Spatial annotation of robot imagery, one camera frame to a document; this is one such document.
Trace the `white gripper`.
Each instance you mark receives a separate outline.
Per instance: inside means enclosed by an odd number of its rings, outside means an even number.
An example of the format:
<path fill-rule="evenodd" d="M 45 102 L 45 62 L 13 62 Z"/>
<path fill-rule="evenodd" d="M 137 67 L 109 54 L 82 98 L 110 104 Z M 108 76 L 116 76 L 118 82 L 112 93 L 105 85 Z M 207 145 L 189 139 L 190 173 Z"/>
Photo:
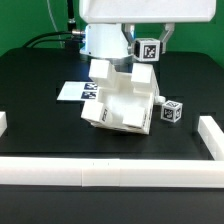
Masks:
<path fill-rule="evenodd" d="M 174 23 L 209 22 L 216 12 L 216 0 L 80 0 L 80 17 L 90 23 L 166 23 L 159 37 L 161 53 L 174 30 Z M 135 25 L 123 24 L 122 33 L 133 52 Z"/>

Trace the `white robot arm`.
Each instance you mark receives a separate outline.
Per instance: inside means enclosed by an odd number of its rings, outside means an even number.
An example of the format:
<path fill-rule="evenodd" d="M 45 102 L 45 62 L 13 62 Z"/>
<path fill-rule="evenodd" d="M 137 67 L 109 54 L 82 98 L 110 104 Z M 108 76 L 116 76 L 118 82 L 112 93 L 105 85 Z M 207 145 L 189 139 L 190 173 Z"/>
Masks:
<path fill-rule="evenodd" d="M 177 23 L 209 22 L 216 0 L 79 0 L 79 14 L 87 23 L 83 55 L 140 62 L 157 61 Z M 137 24 L 164 26 L 158 39 L 136 38 Z"/>

